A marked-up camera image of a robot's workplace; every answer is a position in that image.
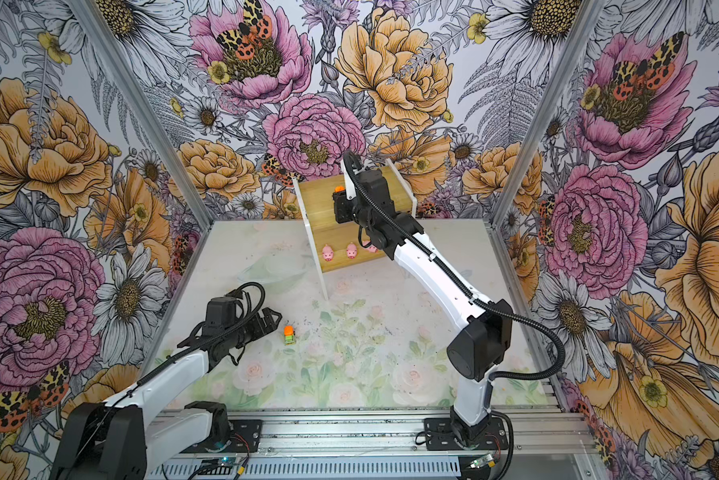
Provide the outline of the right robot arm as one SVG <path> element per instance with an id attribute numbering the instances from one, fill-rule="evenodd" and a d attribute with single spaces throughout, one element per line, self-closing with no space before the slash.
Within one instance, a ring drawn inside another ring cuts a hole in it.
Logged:
<path id="1" fill-rule="evenodd" d="M 491 396 L 499 364 L 511 345 L 511 306 L 493 302 L 471 286 L 431 242 L 413 215 L 395 208 L 379 169 L 363 167 L 359 154 L 343 155 L 345 189 L 333 194 L 338 223 L 359 225 L 359 242 L 371 246 L 417 279 L 453 324 L 447 359 L 459 373 L 451 432 L 473 448 L 491 422 Z"/>

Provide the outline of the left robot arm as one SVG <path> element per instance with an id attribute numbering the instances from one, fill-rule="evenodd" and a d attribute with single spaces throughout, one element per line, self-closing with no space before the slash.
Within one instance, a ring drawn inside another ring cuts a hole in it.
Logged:
<path id="1" fill-rule="evenodd" d="M 84 402 L 69 415 L 50 476 L 53 479 L 144 479 L 191 447 L 224 449 L 233 439 L 224 404 L 195 401 L 162 412 L 223 360 L 276 332 L 281 313 L 241 295 L 209 301 L 204 321 L 176 354 L 104 401 Z"/>

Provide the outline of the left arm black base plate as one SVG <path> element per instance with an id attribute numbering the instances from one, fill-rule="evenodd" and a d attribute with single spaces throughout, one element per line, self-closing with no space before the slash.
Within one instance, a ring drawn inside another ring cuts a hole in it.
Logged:
<path id="1" fill-rule="evenodd" d="M 221 430 L 216 450 L 223 454 L 258 453 L 263 437 L 262 430 L 262 420 L 230 420 Z"/>

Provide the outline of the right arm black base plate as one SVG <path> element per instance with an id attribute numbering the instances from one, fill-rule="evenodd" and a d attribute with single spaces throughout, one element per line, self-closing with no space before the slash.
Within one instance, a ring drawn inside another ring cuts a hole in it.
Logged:
<path id="1" fill-rule="evenodd" d="M 461 419 L 429 417 L 423 420 L 423 430 L 415 443 L 427 451 L 489 450 L 498 452 L 509 448 L 509 428 L 497 416 L 487 416 L 479 424 L 469 426 Z"/>

